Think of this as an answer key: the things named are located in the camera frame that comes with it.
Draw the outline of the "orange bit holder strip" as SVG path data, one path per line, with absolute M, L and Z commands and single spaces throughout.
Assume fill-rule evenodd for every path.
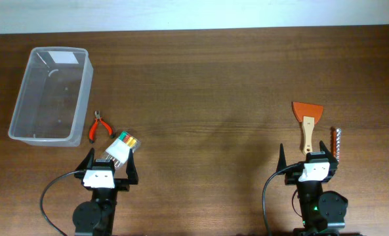
M 334 158 L 339 162 L 340 161 L 340 143 L 341 143 L 341 134 L 342 130 L 340 128 L 332 128 L 332 154 Z

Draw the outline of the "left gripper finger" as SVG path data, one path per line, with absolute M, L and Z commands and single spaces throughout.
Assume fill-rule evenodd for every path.
M 92 167 L 92 164 L 93 164 L 93 161 L 94 161 L 94 153 L 95 153 L 95 150 L 92 147 L 89 150 L 89 152 L 86 155 L 86 157 L 81 161 L 81 163 L 77 166 L 77 168 L 75 170 L 78 171 L 78 170 L 90 169 Z
M 130 149 L 126 166 L 127 181 L 129 184 L 138 183 L 138 173 L 134 163 L 133 150 Z

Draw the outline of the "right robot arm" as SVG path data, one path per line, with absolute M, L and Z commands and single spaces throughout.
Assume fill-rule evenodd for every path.
M 338 235 L 345 227 L 347 198 L 322 188 L 335 175 L 338 160 L 323 142 L 319 148 L 318 152 L 307 153 L 304 161 L 288 166 L 284 148 L 279 147 L 276 174 L 284 175 L 285 185 L 297 188 L 303 227 L 293 230 L 296 236 Z

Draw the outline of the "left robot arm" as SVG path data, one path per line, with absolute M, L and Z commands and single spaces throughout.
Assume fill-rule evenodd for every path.
M 81 185 L 92 192 L 90 201 L 76 207 L 72 221 L 75 235 L 111 235 L 117 205 L 117 194 L 128 192 L 131 185 L 138 184 L 138 173 L 134 164 L 133 151 L 127 159 L 126 178 L 115 178 L 112 160 L 95 159 L 94 149 L 77 166 L 74 176 Z

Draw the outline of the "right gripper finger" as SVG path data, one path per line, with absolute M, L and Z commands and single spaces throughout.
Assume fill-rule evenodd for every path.
M 278 162 L 277 162 L 276 171 L 277 172 L 282 172 L 282 170 L 285 169 L 286 167 L 287 167 L 287 164 L 286 164 L 285 152 L 284 152 L 283 144 L 280 144 L 279 145 L 279 159 L 278 159 Z
M 319 141 L 319 148 L 320 148 L 320 151 L 325 153 L 325 156 L 329 160 L 330 163 L 338 164 L 337 158 L 327 149 L 326 145 L 323 143 L 322 140 Z

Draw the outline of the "red handled pliers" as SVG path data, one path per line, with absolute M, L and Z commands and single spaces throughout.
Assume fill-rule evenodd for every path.
M 105 127 L 105 129 L 108 131 L 108 135 L 110 138 L 115 137 L 115 132 L 113 131 L 113 128 L 107 122 L 105 122 L 105 120 L 103 120 L 102 116 L 100 115 L 100 112 L 97 110 L 94 112 L 94 123 L 92 124 L 89 130 L 89 142 L 91 144 L 93 144 L 96 140 L 96 131 L 99 125 Z

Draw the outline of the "orange scraper wooden handle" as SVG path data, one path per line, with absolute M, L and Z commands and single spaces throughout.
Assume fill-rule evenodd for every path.
M 301 124 L 303 133 L 303 154 L 313 152 L 312 135 L 315 125 L 321 119 L 323 106 L 316 104 L 307 104 L 302 102 L 293 102 L 293 113 L 297 121 Z

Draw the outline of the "clear plastic container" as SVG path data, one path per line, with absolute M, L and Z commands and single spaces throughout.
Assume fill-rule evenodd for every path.
M 31 146 L 79 146 L 93 71 L 85 49 L 32 49 L 12 114 L 9 137 Z

